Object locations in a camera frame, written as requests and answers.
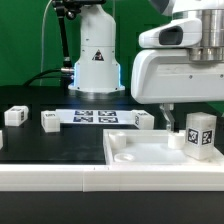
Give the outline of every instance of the black cable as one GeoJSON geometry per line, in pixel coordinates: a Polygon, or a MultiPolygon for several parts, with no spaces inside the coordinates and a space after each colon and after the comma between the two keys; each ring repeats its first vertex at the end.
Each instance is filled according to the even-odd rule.
{"type": "Polygon", "coordinates": [[[63,50],[63,56],[64,56],[63,66],[72,67],[71,58],[69,56],[68,40],[67,40],[67,33],[66,33],[65,20],[64,20],[64,17],[65,17],[64,2],[57,0],[57,1],[52,1],[52,4],[57,13],[58,22],[59,22],[62,50],[63,50]]]}
{"type": "Polygon", "coordinates": [[[29,86],[30,83],[32,83],[34,80],[36,79],[40,79],[41,77],[43,78],[44,75],[50,74],[50,73],[56,73],[56,72],[61,72],[60,68],[56,68],[56,69],[50,69],[44,72],[41,72],[37,75],[35,75],[33,78],[29,79],[28,81],[26,81],[23,86],[29,86]]]}
{"type": "Polygon", "coordinates": [[[33,78],[32,81],[35,81],[38,79],[61,79],[61,78],[71,79],[71,76],[70,75],[57,75],[57,76],[36,77],[36,78],[33,78]]]}

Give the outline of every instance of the white cylinder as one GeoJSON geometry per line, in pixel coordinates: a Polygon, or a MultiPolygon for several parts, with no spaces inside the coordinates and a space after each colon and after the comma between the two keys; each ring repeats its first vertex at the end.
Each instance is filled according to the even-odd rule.
{"type": "Polygon", "coordinates": [[[185,132],[169,133],[168,147],[170,149],[182,149],[185,144],[185,132]]]}
{"type": "Polygon", "coordinates": [[[111,147],[115,150],[123,149],[126,147],[127,139],[124,132],[116,132],[109,134],[111,147]]]}

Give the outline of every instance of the white cube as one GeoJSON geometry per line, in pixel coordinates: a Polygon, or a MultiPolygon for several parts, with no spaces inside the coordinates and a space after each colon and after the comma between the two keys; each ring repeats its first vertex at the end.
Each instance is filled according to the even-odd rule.
{"type": "Polygon", "coordinates": [[[60,132],[60,118],[55,111],[42,111],[41,125],[45,132],[60,132]]]}
{"type": "Polygon", "coordinates": [[[206,113],[187,115],[185,154],[203,160],[212,157],[216,116],[206,113]]]}
{"type": "Polygon", "coordinates": [[[134,124],[140,130],[153,130],[154,129],[154,116],[144,110],[133,110],[132,118],[134,124]]]}
{"type": "Polygon", "coordinates": [[[5,125],[6,126],[20,126],[28,119],[29,109],[26,106],[14,106],[5,111],[5,125]]]}

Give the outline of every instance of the green wall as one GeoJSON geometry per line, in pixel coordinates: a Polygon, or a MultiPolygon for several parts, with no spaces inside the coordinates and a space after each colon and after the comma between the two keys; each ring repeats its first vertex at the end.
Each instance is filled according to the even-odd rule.
{"type": "MultiPolygon", "coordinates": [[[[49,0],[4,1],[0,13],[0,85],[22,85],[40,72],[41,26],[45,7],[49,0]]],[[[113,0],[103,5],[112,14],[113,0]]],[[[122,84],[130,86],[131,70],[136,54],[141,50],[138,36],[141,32],[169,22],[159,15],[148,0],[115,1],[117,23],[116,58],[122,66],[122,84]]],[[[66,21],[69,49],[73,62],[79,58],[80,18],[66,21]]],[[[62,51],[56,14],[50,8],[45,33],[44,70],[61,67],[62,51]]],[[[43,85],[58,85],[58,81],[47,80],[43,85]]]]}

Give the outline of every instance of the small white block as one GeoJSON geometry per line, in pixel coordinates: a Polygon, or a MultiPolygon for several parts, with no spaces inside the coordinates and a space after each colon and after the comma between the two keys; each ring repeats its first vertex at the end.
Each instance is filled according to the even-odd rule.
{"type": "Polygon", "coordinates": [[[60,132],[60,118],[55,111],[42,111],[41,125],[45,132],[60,132]]]}
{"type": "Polygon", "coordinates": [[[144,110],[133,110],[132,118],[135,126],[140,130],[153,130],[154,129],[154,116],[144,110]]]}
{"type": "Polygon", "coordinates": [[[14,106],[5,111],[5,126],[20,126],[28,118],[27,106],[14,106]]]}
{"type": "Polygon", "coordinates": [[[216,116],[205,113],[187,115],[184,152],[197,160],[213,156],[216,116]]]}

